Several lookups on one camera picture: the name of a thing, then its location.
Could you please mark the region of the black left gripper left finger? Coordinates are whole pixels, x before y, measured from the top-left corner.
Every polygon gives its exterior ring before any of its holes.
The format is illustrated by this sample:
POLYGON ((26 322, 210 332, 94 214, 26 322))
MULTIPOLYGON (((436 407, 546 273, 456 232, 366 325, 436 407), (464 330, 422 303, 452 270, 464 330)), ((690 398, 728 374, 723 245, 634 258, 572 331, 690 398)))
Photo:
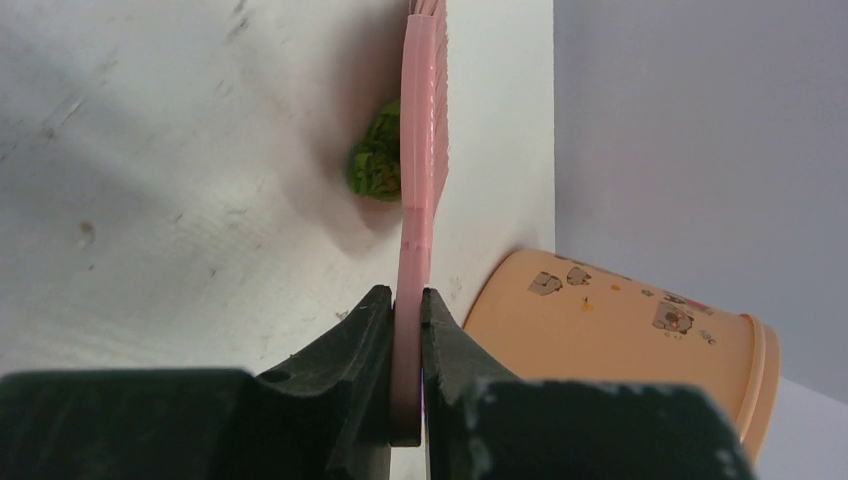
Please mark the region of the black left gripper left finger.
POLYGON ((385 479, 392 296, 373 287, 282 363, 18 372, 5 479, 385 479))

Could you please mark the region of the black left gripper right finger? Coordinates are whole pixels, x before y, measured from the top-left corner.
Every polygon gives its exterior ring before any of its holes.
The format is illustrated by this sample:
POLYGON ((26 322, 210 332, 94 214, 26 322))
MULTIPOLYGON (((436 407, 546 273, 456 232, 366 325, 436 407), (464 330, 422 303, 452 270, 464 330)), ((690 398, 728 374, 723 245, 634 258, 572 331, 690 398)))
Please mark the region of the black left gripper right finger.
POLYGON ((423 292, 431 479, 752 479, 730 421, 675 384, 525 381, 423 292))

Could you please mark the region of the orange plastic bucket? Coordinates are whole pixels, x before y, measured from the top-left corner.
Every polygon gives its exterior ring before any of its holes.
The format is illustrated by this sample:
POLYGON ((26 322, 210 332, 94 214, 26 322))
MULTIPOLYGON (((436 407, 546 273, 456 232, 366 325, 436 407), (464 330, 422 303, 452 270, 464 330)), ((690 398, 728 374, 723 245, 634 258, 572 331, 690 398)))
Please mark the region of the orange plastic bucket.
POLYGON ((524 249, 495 269, 464 330, 522 378, 690 384, 724 410, 752 458, 767 436, 781 346, 752 315, 524 249))

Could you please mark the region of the green paper scrap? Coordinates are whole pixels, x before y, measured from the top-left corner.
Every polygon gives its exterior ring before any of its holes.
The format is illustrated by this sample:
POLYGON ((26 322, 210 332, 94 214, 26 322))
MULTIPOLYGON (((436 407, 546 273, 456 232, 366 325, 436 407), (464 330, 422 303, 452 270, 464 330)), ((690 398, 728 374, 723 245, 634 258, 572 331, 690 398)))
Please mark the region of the green paper scrap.
POLYGON ((400 99, 386 104, 352 147, 345 179, 355 195, 382 202, 400 200, 400 99))

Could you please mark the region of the pink plastic hand brush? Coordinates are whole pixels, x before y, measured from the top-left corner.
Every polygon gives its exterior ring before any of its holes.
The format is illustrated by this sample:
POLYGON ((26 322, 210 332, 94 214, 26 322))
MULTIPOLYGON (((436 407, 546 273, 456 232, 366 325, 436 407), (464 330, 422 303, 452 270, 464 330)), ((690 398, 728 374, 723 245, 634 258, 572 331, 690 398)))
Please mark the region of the pink plastic hand brush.
POLYGON ((413 1, 400 95, 402 228, 393 308, 389 442, 421 442, 421 303, 429 284, 434 219, 449 172, 448 33, 444 1, 413 1))

